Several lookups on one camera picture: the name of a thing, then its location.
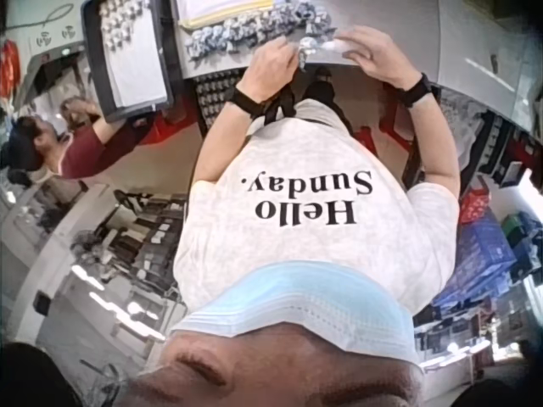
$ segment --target wrist strap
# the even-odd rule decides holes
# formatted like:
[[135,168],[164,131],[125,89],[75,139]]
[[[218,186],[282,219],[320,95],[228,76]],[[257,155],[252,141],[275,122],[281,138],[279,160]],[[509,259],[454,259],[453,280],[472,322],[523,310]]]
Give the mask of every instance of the wrist strap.
[[432,93],[432,86],[430,85],[428,77],[423,74],[421,80],[408,91],[398,89],[398,99],[403,103],[404,106],[410,109],[416,102],[424,98],[429,93]]
[[264,113],[264,106],[262,104],[255,102],[235,86],[227,93],[227,101],[234,103],[241,110],[249,113],[253,119],[262,116]]

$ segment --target surgical mask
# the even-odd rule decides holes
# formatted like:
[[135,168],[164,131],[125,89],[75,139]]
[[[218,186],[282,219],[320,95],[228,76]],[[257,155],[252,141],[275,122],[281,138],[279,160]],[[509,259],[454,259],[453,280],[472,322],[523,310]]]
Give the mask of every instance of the surgical mask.
[[251,272],[172,331],[236,337],[282,322],[340,349],[418,363],[411,314],[359,271],[292,261]]

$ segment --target white table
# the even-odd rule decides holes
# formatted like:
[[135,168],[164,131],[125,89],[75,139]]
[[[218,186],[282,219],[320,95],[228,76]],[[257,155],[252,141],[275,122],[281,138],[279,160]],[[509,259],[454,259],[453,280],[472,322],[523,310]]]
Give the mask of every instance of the white table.
[[[498,25],[463,0],[313,0],[332,15],[333,26],[370,25],[389,33],[417,68],[440,86],[468,95],[525,130],[533,127],[532,97],[543,77],[542,49],[536,37]],[[244,68],[252,52],[214,54],[190,61],[176,41],[185,78]],[[292,40],[299,40],[297,32]],[[491,55],[498,72],[494,74]],[[353,64],[334,53],[317,53],[310,64]]]

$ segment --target paper sheet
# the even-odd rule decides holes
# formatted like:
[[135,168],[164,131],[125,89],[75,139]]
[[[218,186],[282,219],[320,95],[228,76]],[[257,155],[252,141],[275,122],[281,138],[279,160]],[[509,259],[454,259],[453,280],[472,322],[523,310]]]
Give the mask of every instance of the paper sheet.
[[176,0],[179,23],[188,29],[218,23],[234,15],[270,8],[283,0]]
[[151,10],[144,8],[133,24],[130,42],[113,52],[104,47],[117,107],[167,98]]

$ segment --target red shirt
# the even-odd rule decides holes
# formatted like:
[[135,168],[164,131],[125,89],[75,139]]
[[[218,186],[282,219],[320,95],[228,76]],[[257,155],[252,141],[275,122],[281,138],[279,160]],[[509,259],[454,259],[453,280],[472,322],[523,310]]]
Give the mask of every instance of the red shirt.
[[122,126],[105,145],[91,125],[77,129],[60,160],[60,175],[72,180],[95,176],[133,151],[138,142],[132,126],[128,124]]

